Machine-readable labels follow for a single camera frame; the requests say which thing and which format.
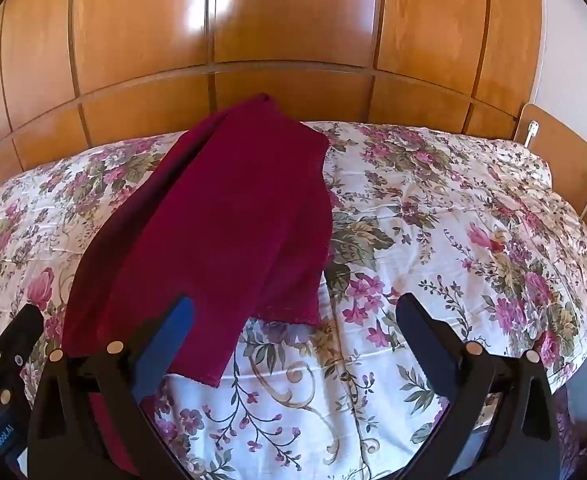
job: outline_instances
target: red cloth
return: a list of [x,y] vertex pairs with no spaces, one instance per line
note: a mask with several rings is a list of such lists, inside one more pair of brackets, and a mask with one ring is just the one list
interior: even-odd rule
[[317,325],[328,146],[265,95],[182,135],[84,253],[62,348],[126,341],[185,294],[195,320],[169,371],[218,386],[249,317]]

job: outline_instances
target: white wall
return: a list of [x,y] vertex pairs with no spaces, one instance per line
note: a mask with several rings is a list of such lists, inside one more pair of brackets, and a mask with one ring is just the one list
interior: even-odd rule
[[542,0],[542,37],[531,102],[587,141],[587,4]]

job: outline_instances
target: wall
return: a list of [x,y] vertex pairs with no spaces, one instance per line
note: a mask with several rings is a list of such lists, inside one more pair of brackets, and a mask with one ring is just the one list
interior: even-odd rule
[[541,0],[6,0],[0,185],[259,91],[300,120],[510,138]]
[[542,0],[542,12],[531,101],[587,141],[587,4]]

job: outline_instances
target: wooden headboard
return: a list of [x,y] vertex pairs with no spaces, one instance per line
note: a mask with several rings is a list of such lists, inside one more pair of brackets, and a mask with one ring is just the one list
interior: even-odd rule
[[[525,143],[531,121],[539,125],[529,149],[547,161],[553,190],[580,214],[587,205],[587,142],[555,117],[528,104],[518,122],[517,142]],[[587,212],[583,219],[587,225]]]
[[5,0],[0,185],[259,91],[299,120],[510,139],[541,0]]

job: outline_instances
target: floral bedsheet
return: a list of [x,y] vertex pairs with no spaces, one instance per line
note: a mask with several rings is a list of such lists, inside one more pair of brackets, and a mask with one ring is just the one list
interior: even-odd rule
[[[404,466],[446,406],[396,324],[407,291],[490,352],[536,349],[553,390],[587,356],[587,229],[543,161],[504,140],[309,125],[331,141],[322,323],[249,320],[218,389],[164,378],[156,426],[197,478],[368,480]],[[23,373],[31,398],[84,250],[180,134],[93,148],[1,187],[0,333],[27,300],[45,317]]]

